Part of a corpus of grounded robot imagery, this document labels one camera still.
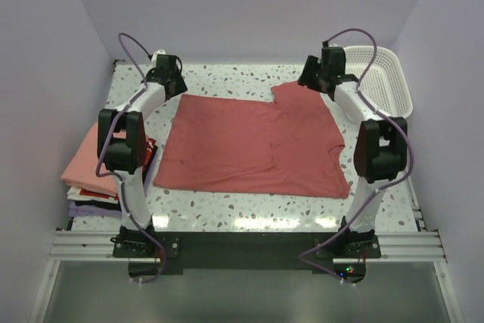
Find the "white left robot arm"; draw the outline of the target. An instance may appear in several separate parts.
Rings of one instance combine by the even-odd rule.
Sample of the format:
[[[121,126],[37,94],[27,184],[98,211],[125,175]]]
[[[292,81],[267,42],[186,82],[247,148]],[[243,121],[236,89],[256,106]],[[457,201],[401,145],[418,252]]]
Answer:
[[[154,236],[152,217],[144,193],[146,161],[144,121],[163,103],[188,90],[182,61],[160,51],[151,58],[152,68],[126,101],[98,114],[98,178],[113,176],[122,211],[121,228],[113,242],[128,255],[137,253],[164,259],[163,246]]]

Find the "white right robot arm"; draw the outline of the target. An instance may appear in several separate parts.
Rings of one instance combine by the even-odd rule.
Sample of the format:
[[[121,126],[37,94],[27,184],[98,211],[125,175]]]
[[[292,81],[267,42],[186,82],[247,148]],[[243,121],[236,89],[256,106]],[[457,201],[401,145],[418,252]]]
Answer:
[[[358,176],[355,196],[340,229],[326,241],[299,256],[319,250],[353,257],[372,244],[375,222],[386,189],[400,183],[407,167],[408,124],[379,110],[361,91],[362,78],[346,72],[346,53],[324,42],[321,57],[309,56],[298,84],[326,94],[358,125],[353,163]]]

